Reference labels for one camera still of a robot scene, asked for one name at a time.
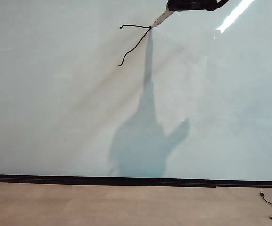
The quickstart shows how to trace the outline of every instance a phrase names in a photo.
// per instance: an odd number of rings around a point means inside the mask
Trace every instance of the black baseboard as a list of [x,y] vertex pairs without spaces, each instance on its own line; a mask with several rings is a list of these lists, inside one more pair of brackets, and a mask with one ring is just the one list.
[[172,178],[123,177],[69,177],[29,176],[0,174],[0,182],[59,184],[59,185],[109,185],[109,186],[171,186],[171,187],[270,187],[272,181],[199,180]]

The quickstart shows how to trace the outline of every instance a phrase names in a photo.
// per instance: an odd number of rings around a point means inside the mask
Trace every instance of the light blue wall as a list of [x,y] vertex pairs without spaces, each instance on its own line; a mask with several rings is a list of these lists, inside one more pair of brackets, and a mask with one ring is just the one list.
[[272,180],[272,1],[174,13],[119,68],[166,2],[0,0],[0,174]]

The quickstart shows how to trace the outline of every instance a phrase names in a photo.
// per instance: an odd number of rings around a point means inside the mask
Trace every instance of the robotic arm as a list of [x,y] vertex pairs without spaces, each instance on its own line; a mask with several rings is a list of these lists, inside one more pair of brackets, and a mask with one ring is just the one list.
[[151,27],[159,26],[175,11],[186,10],[207,10],[214,11],[222,7],[229,0],[169,0],[166,5],[166,11],[154,21]]

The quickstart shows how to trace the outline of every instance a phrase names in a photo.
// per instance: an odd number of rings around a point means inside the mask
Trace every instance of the floor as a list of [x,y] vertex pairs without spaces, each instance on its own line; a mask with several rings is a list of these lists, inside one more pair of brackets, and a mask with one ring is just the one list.
[[[0,183],[0,226],[271,226],[259,188]],[[272,189],[263,189],[272,201]]]

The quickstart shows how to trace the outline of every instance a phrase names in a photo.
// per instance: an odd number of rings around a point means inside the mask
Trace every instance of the dangling wire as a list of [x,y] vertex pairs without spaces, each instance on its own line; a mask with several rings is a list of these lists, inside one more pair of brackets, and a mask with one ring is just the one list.
[[129,54],[130,52],[133,52],[133,51],[136,49],[136,47],[140,44],[140,42],[142,41],[142,39],[144,39],[144,37],[147,35],[147,33],[152,29],[151,26],[149,26],[149,27],[143,27],[143,26],[129,25],[129,24],[128,24],[128,25],[123,25],[123,26],[121,26],[121,27],[119,27],[119,28],[122,29],[123,27],[127,27],[127,26],[129,26],[129,27],[147,28],[148,30],[147,30],[147,31],[145,32],[145,34],[142,36],[142,38],[141,38],[140,41],[137,43],[137,45],[136,45],[132,50],[128,51],[128,52],[124,55],[121,64],[118,65],[119,67],[121,67],[121,66],[123,65],[124,60],[125,60],[127,54]]

